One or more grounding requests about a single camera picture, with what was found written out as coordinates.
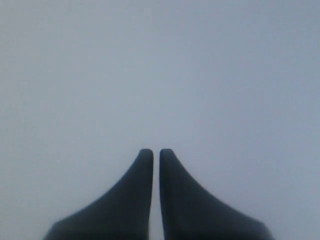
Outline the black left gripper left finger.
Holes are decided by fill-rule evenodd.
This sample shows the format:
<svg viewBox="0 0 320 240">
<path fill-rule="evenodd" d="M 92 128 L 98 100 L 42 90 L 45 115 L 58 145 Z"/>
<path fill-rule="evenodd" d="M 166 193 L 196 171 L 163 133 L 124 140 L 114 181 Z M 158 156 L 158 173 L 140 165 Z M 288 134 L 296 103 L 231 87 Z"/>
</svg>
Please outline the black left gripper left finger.
<svg viewBox="0 0 320 240">
<path fill-rule="evenodd" d="M 141 149 L 125 174 L 97 200 L 55 222 L 45 240 L 147 240 L 153 151 Z"/>
</svg>

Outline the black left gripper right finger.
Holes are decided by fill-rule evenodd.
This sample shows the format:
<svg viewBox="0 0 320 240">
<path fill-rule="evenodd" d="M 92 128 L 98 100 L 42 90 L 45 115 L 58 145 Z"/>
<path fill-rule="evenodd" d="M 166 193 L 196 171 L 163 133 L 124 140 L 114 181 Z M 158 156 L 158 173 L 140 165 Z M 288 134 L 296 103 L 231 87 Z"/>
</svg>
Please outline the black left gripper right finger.
<svg viewBox="0 0 320 240">
<path fill-rule="evenodd" d="M 159 153 L 159 194 L 166 240 L 272 240 L 261 221 L 208 192 L 184 168 L 175 152 Z"/>
</svg>

